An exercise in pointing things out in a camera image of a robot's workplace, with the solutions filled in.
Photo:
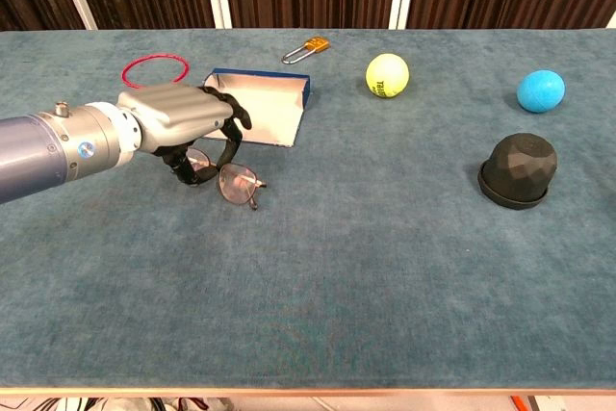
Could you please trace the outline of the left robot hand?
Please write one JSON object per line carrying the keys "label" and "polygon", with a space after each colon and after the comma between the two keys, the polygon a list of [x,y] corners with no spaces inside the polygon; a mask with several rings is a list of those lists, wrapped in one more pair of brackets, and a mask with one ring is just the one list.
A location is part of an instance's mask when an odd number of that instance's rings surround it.
{"label": "left robot hand", "polygon": [[[184,184],[200,185],[231,163],[252,128],[249,112],[229,93],[214,87],[169,83],[122,92],[116,105],[128,111],[141,130],[140,150],[163,159]],[[194,169],[188,149],[217,130],[226,137],[215,165]]]}

